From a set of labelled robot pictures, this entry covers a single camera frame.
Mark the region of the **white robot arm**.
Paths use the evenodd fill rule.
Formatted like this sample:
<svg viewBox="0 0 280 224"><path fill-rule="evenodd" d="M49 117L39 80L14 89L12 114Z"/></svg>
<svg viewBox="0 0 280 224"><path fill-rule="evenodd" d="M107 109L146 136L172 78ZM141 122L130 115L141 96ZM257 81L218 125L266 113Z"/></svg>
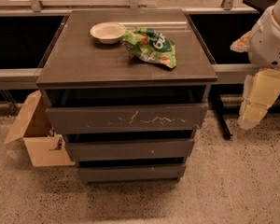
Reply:
<svg viewBox="0 0 280 224"><path fill-rule="evenodd" d="M280 0L268 7L253 28L231 44L231 50L247 52L259 67L244 82L238 125L245 130L260 124L280 95Z"/></svg>

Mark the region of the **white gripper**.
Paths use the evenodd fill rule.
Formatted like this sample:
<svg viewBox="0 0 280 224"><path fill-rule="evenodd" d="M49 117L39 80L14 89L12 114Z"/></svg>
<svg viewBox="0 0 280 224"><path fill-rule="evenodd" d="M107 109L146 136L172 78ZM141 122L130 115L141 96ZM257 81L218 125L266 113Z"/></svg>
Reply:
<svg viewBox="0 0 280 224"><path fill-rule="evenodd" d="M260 69L254 76L247 75L238 125L255 128L280 95L280 7L268 7L247 32L231 44L235 52L247 52L250 62Z"/></svg>

